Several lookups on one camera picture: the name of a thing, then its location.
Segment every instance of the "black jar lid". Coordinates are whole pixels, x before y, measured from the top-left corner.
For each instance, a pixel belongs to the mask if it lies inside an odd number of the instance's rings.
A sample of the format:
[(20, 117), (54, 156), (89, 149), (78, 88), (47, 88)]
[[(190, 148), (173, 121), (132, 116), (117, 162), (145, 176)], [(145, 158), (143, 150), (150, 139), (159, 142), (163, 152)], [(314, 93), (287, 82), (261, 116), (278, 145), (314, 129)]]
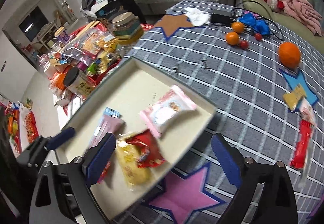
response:
[(78, 69), (78, 67), (73, 67), (71, 68), (64, 80), (63, 80), (63, 84), (65, 87), (71, 86), (73, 84), (73, 82), (77, 79), (78, 75), (79, 75), (80, 69)]

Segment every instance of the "sofa armrest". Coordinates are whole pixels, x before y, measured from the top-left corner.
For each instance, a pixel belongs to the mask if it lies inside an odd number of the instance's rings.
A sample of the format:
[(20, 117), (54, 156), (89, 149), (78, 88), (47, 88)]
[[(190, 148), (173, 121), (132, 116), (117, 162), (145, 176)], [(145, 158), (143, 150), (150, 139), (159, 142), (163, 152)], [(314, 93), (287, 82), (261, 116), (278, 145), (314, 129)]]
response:
[(243, 0), (246, 10), (258, 13), (259, 15), (273, 20), (273, 12), (269, 5), (263, 0)]

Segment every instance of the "cable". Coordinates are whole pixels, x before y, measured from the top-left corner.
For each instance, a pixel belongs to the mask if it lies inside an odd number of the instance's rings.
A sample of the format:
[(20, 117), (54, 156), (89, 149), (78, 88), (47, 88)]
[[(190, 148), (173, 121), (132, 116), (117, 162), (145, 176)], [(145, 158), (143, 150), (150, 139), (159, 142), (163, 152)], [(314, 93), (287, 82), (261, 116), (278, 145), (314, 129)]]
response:
[[(259, 3), (256, 2), (256, 1), (243, 1), (243, 2), (240, 3), (240, 4), (243, 4), (243, 3), (245, 3), (245, 2), (252, 2), (252, 3), (257, 3), (257, 4), (259, 4)], [(231, 13), (234, 12), (232, 19), (237, 19), (237, 18), (239, 18), (239, 17), (241, 17), (241, 16), (244, 15), (244, 14), (242, 14), (242, 15), (240, 15), (240, 16), (236, 16), (236, 17), (235, 17), (235, 11), (238, 10), (238, 9), (240, 9), (240, 10), (244, 10), (244, 11), (247, 11), (247, 12), (251, 12), (251, 11), (246, 10), (246, 9), (243, 9), (243, 8), (235, 7), (235, 8), (233, 8), (233, 9), (231, 10)], [(277, 36), (275, 33), (273, 33), (273, 32), (271, 32), (271, 35), (275, 36), (275, 37), (278, 38), (280, 41), (284, 41), (284, 34), (282, 33), (282, 31), (281, 31), (279, 25), (278, 25), (275, 21), (272, 21), (271, 19), (268, 19), (268, 18), (266, 18), (266, 17), (263, 17), (263, 16), (261, 16), (261, 15), (258, 14), (258, 13), (255, 13), (255, 12), (252, 12), (252, 13), (253, 13), (253, 14), (257, 14), (257, 15), (259, 16), (259, 17), (257, 17), (257, 19), (262, 19), (262, 20), (265, 21), (265, 23), (267, 23), (267, 21), (268, 21), (268, 22), (269, 22), (268, 25), (269, 25), (269, 24), (273, 24), (273, 25), (278, 29), (278, 32), (276, 32), (276, 33), (280, 33), (282, 38), (278, 37), (278, 36)]]

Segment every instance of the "brown star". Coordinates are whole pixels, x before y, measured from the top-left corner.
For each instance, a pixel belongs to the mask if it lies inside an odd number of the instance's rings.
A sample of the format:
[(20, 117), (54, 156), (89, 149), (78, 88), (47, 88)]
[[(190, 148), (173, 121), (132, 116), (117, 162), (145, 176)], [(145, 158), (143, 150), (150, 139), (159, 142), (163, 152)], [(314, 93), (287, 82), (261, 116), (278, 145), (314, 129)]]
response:
[(173, 36), (180, 28), (194, 28), (194, 26), (188, 21), (188, 17), (184, 14), (166, 14), (159, 22), (154, 25), (153, 28), (157, 27), (160, 27), (162, 29), (163, 34), (167, 40), (171, 36)]

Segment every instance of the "plaid tablecloth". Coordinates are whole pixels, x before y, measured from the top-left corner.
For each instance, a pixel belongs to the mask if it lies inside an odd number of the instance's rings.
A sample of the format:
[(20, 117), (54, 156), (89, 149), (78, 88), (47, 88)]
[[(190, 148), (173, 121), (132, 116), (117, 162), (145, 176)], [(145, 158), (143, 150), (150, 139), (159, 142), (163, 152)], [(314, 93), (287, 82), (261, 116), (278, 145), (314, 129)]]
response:
[[(212, 9), (230, 11), (232, 7), (210, 2), (182, 1), (171, 7), (168, 14), (182, 14), (186, 7), (197, 7), (210, 13)], [(249, 50), (227, 45), (228, 27), (206, 26), (178, 30), (168, 41), (161, 29), (144, 34), (128, 56), (135, 56), (168, 73), (174, 74), (193, 89), (206, 95), (219, 107), (215, 121), (176, 166), (187, 175), (204, 163), (212, 163), (205, 189), (220, 197), (226, 204), (193, 214), (189, 223), (216, 223), (228, 206), (236, 188), (230, 185), (210, 146), (211, 136), (221, 132), (225, 139), (259, 163), (274, 164), (281, 160), (286, 164), (298, 209), (299, 223), (306, 223), (307, 216), (320, 201), (324, 190), (324, 62), (323, 56), (302, 38), (280, 26), (285, 40), (298, 45), (302, 53), (300, 67), (312, 90), (320, 98), (314, 106), (318, 128), (313, 135), (311, 167), (306, 186), (298, 188), (301, 172), (289, 166), (296, 143), (300, 117), (291, 113), (282, 99), (289, 91), (279, 68), (285, 69), (276, 51), (281, 44), (276, 37), (263, 38), (261, 42), (247, 34), (241, 38), (249, 41)], [(204, 69), (205, 60), (208, 69)], [(144, 199), (151, 197), (161, 187), (155, 187)], [(260, 198), (263, 185), (259, 184), (244, 221), (250, 222)], [(158, 210), (133, 205), (114, 219), (122, 224), (167, 224), (171, 217)]]

